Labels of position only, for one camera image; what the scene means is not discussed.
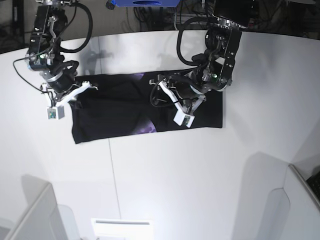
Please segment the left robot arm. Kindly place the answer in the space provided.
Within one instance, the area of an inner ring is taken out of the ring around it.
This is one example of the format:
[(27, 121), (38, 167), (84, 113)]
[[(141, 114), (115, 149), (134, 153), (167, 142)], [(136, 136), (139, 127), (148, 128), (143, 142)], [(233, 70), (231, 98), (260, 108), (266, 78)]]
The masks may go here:
[[(205, 0), (204, 15), (192, 17), (178, 31), (176, 53), (179, 60), (192, 68), (186, 74), (171, 75), (164, 83), (175, 90), (173, 104), (192, 113), (210, 91), (222, 92), (232, 82), (242, 38), (256, 10), (255, 0)], [(183, 34), (192, 23), (205, 23), (205, 51), (185, 59), (181, 51)]]

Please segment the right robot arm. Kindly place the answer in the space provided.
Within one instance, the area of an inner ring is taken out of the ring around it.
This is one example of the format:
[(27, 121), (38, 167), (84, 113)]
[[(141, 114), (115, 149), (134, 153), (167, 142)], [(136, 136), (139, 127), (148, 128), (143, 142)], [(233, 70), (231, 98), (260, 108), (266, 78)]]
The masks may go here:
[[(75, 10), (82, 9), (88, 18), (88, 31), (85, 41), (76, 49), (61, 46), (62, 36), (73, 22), (68, 20), (64, 7)], [(89, 43), (93, 32), (93, 17), (87, 6), (77, 0), (41, 0), (37, 8), (33, 30), (30, 35), (29, 47), (24, 58), (13, 61), (26, 61), (34, 72), (39, 72), (49, 89), (56, 96), (54, 101), (60, 101), (80, 86), (75, 80), (79, 62), (65, 60), (63, 53), (75, 54), (83, 50)]]

